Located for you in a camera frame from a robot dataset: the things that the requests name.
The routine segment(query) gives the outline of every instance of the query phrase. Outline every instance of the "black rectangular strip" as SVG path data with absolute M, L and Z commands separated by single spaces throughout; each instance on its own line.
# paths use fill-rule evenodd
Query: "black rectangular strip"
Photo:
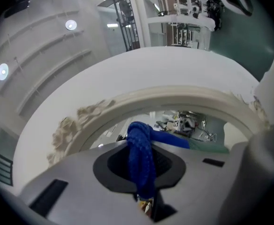
M 55 179 L 30 205 L 30 208 L 39 215 L 46 217 L 67 185 L 68 182 Z
M 203 160 L 203 163 L 207 163 L 207 164 L 217 166 L 217 167 L 223 167 L 223 165 L 225 164 L 225 162 L 223 162 L 223 161 L 214 160 L 214 159 L 211 159 L 211 158 L 205 158 Z

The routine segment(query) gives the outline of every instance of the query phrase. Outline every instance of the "blue strap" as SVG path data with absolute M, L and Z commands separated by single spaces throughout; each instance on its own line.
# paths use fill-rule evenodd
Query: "blue strap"
M 129 175 L 137 186 L 137 193 L 142 198 L 151 198 L 155 192 L 156 171 L 152 157 L 151 140 L 181 148 L 189 148 L 187 140 L 172 134 L 154 131 L 142 122 L 132 122 L 128 128 L 127 143 L 129 152 Z

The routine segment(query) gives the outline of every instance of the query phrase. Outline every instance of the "carved floral ornament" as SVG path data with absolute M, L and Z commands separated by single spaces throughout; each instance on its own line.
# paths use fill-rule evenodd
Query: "carved floral ornament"
M 259 116 L 261 121 L 264 123 L 265 128 L 270 128 L 266 113 L 256 97 L 255 101 L 248 104 L 244 102 L 241 95 L 235 96 L 231 91 L 226 94 L 235 97 L 236 102 L 246 104 L 257 116 Z M 49 166 L 53 166 L 65 157 L 66 148 L 73 141 L 74 136 L 81 131 L 84 125 L 86 125 L 92 118 L 100 116 L 105 109 L 113 106 L 114 104 L 114 100 L 102 100 L 95 105 L 79 108 L 76 112 L 77 120 L 71 117 L 64 118 L 59 123 L 57 130 L 53 134 L 52 145 L 54 146 L 54 151 L 47 155 Z

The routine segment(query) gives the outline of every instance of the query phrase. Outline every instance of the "round ceiling light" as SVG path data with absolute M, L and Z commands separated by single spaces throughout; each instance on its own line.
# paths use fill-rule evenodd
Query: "round ceiling light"
M 6 63 L 0 64 L 0 80 L 5 80 L 9 73 L 9 67 Z
M 74 20 L 68 20 L 65 23 L 65 27 L 68 30 L 74 30 L 74 29 L 76 29 L 76 26 L 77 26 L 77 24 L 76 24 L 76 21 L 74 21 Z

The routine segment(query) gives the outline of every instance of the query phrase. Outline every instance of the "fluorescent light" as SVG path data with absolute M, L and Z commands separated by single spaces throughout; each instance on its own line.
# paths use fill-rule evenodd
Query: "fluorescent light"
M 117 28 L 118 24 L 117 23 L 107 24 L 107 27 L 109 27 L 109 28 Z
M 7 66 L 6 63 L 2 63 L 0 65 L 0 80 L 5 80 L 8 76 L 9 73 L 9 67 Z
M 65 27 L 66 27 L 67 30 L 74 30 L 77 27 L 77 23 L 74 20 L 68 20 L 65 23 Z
M 154 6 L 157 8 L 158 11 L 160 11 L 160 8 L 158 7 L 156 3 L 154 3 Z

